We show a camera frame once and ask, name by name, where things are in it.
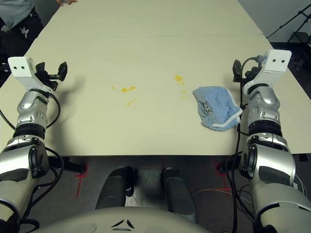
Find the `floor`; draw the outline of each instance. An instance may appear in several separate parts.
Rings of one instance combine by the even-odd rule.
[[[300,162],[296,155],[296,170],[311,193],[310,166],[311,154],[307,162]],[[138,168],[138,186],[134,197],[127,198],[126,206],[145,206],[166,210],[163,192],[160,187],[160,173],[164,167],[179,169],[191,194],[207,188],[230,191],[229,183],[216,167],[225,156],[120,156],[74,158],[85,162],[88,170],[85,177],[76,177],[72,172],[65,171],[57,186],[30,213],[30,218],[37,219],[41,227],[53,222],[78,215],[95,209],[101,188],[111,171],[120,166]],[[47,182],[52,175],[41,179]],[[237,189],[248,181],[239,173],[236,175]],[[247,200],[251,197],[243,193]],[[199,224],[213,233],[231,231],[233,220],[232,196],[219,191],[203,191],[193,197],[196,204]],[[24,226],[21,232],[29,229]],[[252,222],[238,211],[238,232],[252,232]]]

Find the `blue cloth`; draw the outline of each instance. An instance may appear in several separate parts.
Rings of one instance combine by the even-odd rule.
[[[198,101],[198,113],[202,124],[212,130],[225,131],[238,125],[239,108],[229,91],[221,86],[199,87],[193,91]]]

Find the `wire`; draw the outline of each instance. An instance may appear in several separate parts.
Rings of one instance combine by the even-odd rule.
[[[249,136],[248,133],[243,133],[240,131],[241,134],[245,135],[245,136]]]
[[[60,116],[60,111],[61,111],[61,107],[60,107],[60,103],[58,101],[58,99],[56,98],[55,95],[53,95],[52,93],[49,93],[50,97],[55,100],[56,104],[57,104],[57,108],[58,108],[58,111],[57,111],[57,116],[55,117],[55,119],[47,126],[47,128],[49,128],[50,126],[52,126],[59,118]],[[0,115],[2,116],[3,120],[13,129],[15,130],[15,127],[14,125],[5,117],[5,115],[3,114],[3,112],[1,111],[0,109]]]
[[[219,190],[219,189],[216,189],[216,188],[206,188],[206,189],[202,189],[202,190],[200,190],[200,191],[197,191],[196,193],[194,193],[194,194],[192,195],[192,197],[194,198],[194,196],[196,196],[197,194],[202,193],[202,192],[204,192],[204,191],[218,191],[218,192],[221,192],[221,193],[228,193],[228,194],[232,195],[231,192],[226,192],[226,191]],[[241,197],[241,199],[247,201],[248,203],[252,203],[250,200],[248,200],[248,199],[246,199],[246,198],[244,198],[244,197]],[[251,219],[251,218],[247,215],[247,212],[245,212],[245,211],[242,209],[242,207],[239,207],[239,206],[237,206],[237,207],[238,207],[238,209],[239,209],[241,212],[243,212],[243,213],[245,214],[245,216],[246,216],[250,221],[254,222],[254,220]]]
[[[227,194],[232,195],[231,192],[219,190],[219,189],[217,189],[217,188],[205,188],[205,189],[202,189],[202,190],[197,191],[196,193],[194,193],[194,194],[192,195],[192,197],[194,197],[194,196],[196,196],[197,194],[202,193],[202,192],[204,192],[204,191],[218,191],[218,192],[221,192],[221,193],[227,193]],[[247,201],[248,203],[252,203],[250,200],[248,200],[248,199],[246,199],[246,198],[244,198],[244,197],[241,197],[241,199],[243,199],[244,201]]]
[[[52,126],[59,118],[59,115],[60,115],[60,103],[58,102],[58,99],[55,97],[55,95],[53,95],[52,93],[49,93],[49,95],[51,96],[51,98],[53,100],[55,100],[56,104],[57,104],[57,107],[58,107],[58,111],[57,111],[57,116],[55,117],[55,119],[47,126],[47,128],[49,128],[50,126]]]
[[[5,205],[6,207],[8,207],[10,210],[12,210],[13,214],[16,216],[17,218],[17,232],[19,232],[19,223],[20,223],[20,215],[19,212],[17,211],[17,209],[15,208],[15,206],[13,206],[11,203],[8,203],[6,201],[0,200],[0,204]]]
[[[53,167],[50,167],[50,170],[54,173],[55,178],[53,181],[49,182],[49,183],[42,183],[42,184],[38,184],[36,187],[37,188],[41,188],[41,187],[45,187],[45,186],[50,186],[55,182],[55,179],[57,178],[58,174],[56,172],[56,170]]]
[[[250,192],[247,192],[247,191],[245,191],[245,190],[243,190],[245,187],[247,187],[247,186],[250,186],[249,184],[245,184],[245,185],[243,185],[241,188],[240,188],[240,190],[239,190],[239,196],[241,196],[241,192],[245,192],[245,193],[248,193],[249,195],[251,195],[251,193]]]
[[[60,163],[60,171],[58,176],[55,178],[55,180],[53,181],[53,184],[44,191],[44,193],[42,193],[39,197],[37,197],[34,201],[32,201],[29,205],[27,210],[30,210],[34,205],[36,205],[42,198],[44,198],[54,187],[55,185],[58,183],[59,179],[61,178],[62,174],[63,174],[63,170],[64,170],[64,161],[62,159],[62,157],[55,151],[53,151],[52,149],[45,147],[46,150],[48,150],[49,152],[52,152],[59,160]]]
[[[12,125],[12,123],[5,117],[5,115],[3,114],[3,112],[0,109],[0,115],[2,116],[3,120],[13,129],[15,130],[14,125]]]
[[[244,109],[245,108],[245,105],[243,105],[243,69],[244,69],[244,66],[246,65],[246,63],[250,60],[257,60],[258,58],[257,57],[250,57],[250,58],[247,58],[243,64],[242,64],[242,67],[241,67],[241,82],[240,82],[240,108],[241,109]],[[237,162],[237,156],[238,154],[240,154],[241,152],[238,152],[239,151],[239,145],[240,145],[240,138],[241,138],[241,125],[238,124],[237,125],[237,132],[238,132],[238,139],[237,139],[237,144],[236,144],[236,149],[235,149],[235,153],[231,156],[229,156],[227,159],[226,159],[226,162],[225,162],[225,172],[226,172],[226,176],[227,176],[227,179],[230,183],[230,186],[231,186],[231,189],[232,189],[232,196],[233,196],[233,226],[232,226],[232,233],[236,233],[237,232],[237,226],[238,226],[238,213],[237,213],[237,201],[240,203],[241,205],[241,208],[243,208],[247,214],[249,214],[251,216],[252,219],[255,219],[253,214],[250,212],[250,210],[245,206],[245,204],[242,202],[241,200],[241,197],[238,195],[237,193],[237,190],[236,190],[236,184],[235,184],[235,181],[234,181],[234,171],[235,171],[235,166],[236,166],[236,162]],[[232,169],[231,169],[231,178],[229,176],[229,173],[228,173],[228,161],[233,158],[233,162],[232,162]]]
[[[25,218],[23,220],[20,221],[20,224],[30,224],[30,225],[33,225],[34,228],[26,233],[30,233],[30,232],[33,232],[34,230],[38,230],[39,227],[40,227],[40,223],[35,220],[35,219],[31,219],[31,218]]]

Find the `white table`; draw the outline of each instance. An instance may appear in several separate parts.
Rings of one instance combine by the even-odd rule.
[[[238,102],[234,60],[272,48],[237,1],[92,2],[60,8],[26,54],[45,61],[49,73],[63,61],[69,66],[56,92],[61,117],[47,130],[47,145],[61,155],[232,154],[236,130],[205,128],[192,91],[224,86]],[[311,152],[311,101],[290,71],[275,93],[291,152]],[[0,108],[12,122],[23,94],[13,77],[0,89]],[[51,119],[54,111],[51,100]],[[0,126],[3,148],[13,131],[3,120]]]

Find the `black cable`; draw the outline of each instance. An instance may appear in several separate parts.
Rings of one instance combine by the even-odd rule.
[[[14,125],[12,125],[12,123],[5,117],[5,115],[3,114],[3,112],[0,109],[0,115],[2,116],[3,120],[13,129],[15,130]]]
[[[241,134],[245,135],[245,136],[249,136],[248,133],[243,133],[240,131]]]
[[[17,218],[17,222],[16,222],[16,224],[17,224],[17,232],[19,232],[20,215],[19,215],[19,212],[17,211],[17,209],[11,203],[8,203],[8,202],[3,201],[3,200],[0,200],[0,204],[5,205],[10,210],[12,210],[12,212],[14,213],[14,215]]]
[[[49,93],[49,96],[51,96],[51,98],[53,100],[55,100],[56,104],[57,104],[57,108],[58,108],[58,111],[57,111],[57,116],[55,117],[55,119],[47,126],[47,128],[49,128],[50,126],[52,126],[59,118],[60,116],[60,111],[61,111],[61,107],[60,107],[60,103],[58,101],[58,99],[56,98],[55,95],[53,95],[52,93]],[[3,112],[1,111],[0,109],[0,115],[2,116],[3,120],[13,129],[15,130],[15,127],[14,125],[5,117],[5,115],[3,114]]]
[[[28,231],[26,233],[30,233],[30,232],[33,232],[35,230],[38,230],[39,227],[40,227],[40,223],[37,220],[31,219],[31,218],[22,219],[20,221],[20,224],[30,224],[30,225],[34,226],[34,228],[32,230],[30,230],[30,231]]]
[[[58,183],[59,179],[61,178],[62,174],[63,174],[63,170],[64,170],[64,161],[62,159],[62,157],[55,151],[53,151],[50,148],[45,147],[46,150],[48,150],[49,152],[52,152],[59,160],[60,163],[60,170],[59,170],[59,174],[56,177],[56,179],[54,180],[53,184],[44,191],[44,193],[42,193],[39,197],[37,197],[34,201],[32,201],[29,205],[27,210],[30,210],[34,205],[36,205],[42,198],[44,198],[53,188],[54,186]]]
[[[245,185],[243,185],[241,188],[240,188],[240,190],[239,190],[239,196],[241,196],[241,192],[245,192],[245,193],[248,193],[249,195],[251,195],[251,193],[249,193],[249,192],[247,192],[247,191],[245,191],[245,190],[243,190],[245,187],[247,187],[247,186],[250,186],[250,184],[245,184]]]
[[[41,184],[38,184],[38,185],[36,186],[36,188],[41,188],[41,187],[50,186],[50,185],[52,185],[52,184],[55,182],[55,179],[56,179],[57,176],[58,176],[57,171],[56,171],[55,168],[53,168],[53,167],[50,167],[50,170],[54,173],[54,176],[55,176],[54,180],[51,181],[51,182],[49,182],[49,183],[41,183]]]
[[[244,69],[244,66],[245,64],[250,61],[250,60],[258,60],[258,57],[250,57],[250,58],[247,58],[243,64],[242,64],[242,67],[241,67],[241,83],[240,83],[240,108],[241,109],[245,109],[245,106],[246,105],[243,105],[243,69]],[[232,233],[236,233],[237,232],[237,225],[238,225],[238,217],[237,217],[237,201],[240,203],[241,205],[241,208],[243,208],[250,216],[251,218],[254,218],[253,217],[253,214],[249,211],[249,209],[245,206],[245,204],[242,202],[240,196],[238,195],[237,193],[237,190],[236,190],[236,184],[235,184],[235,181],[234,181],[234,171],[235,171],[235,166],[236,166],[236,160],[237,160],[237,156],[238,156],[238,151],[239,151],[239,145],[240,145],[240,138],[241,138],[241,125],[238,124],[237,125],[237,132],[238,132],[238,139],[237,139],[237,144],[236,144],[236,149],[235,149],[235,154],[231,155],[229,158],[233,158],[233,162],[232,162],[232,170],[231,170],[231,178],[228,174],[228,170],[227,170],[227,162],[229,160],[229,158],[227,158],[226,160],[226,164],[225,164],[225,170],[226,170],[226,175],[227,175],[227,178],[228,178],[228,181],[230,183],[230,186],[231,186],[231,189],[232,189],[232,197],[233,197],[233,227],[232,227]]]
[[[58,99],[55,97],[55,95],[53,95],[52,93],[49,93],[49,95],[51,96],[53,100],[55,100],[57,107],[58,107],[58,112],[57,112],[57,116],[55,117],[55,119],[47,126],[47,128],[52,126],[58,120],[59,115],[60,115],[60,110],[61,110],[60,103],[58,102]]]

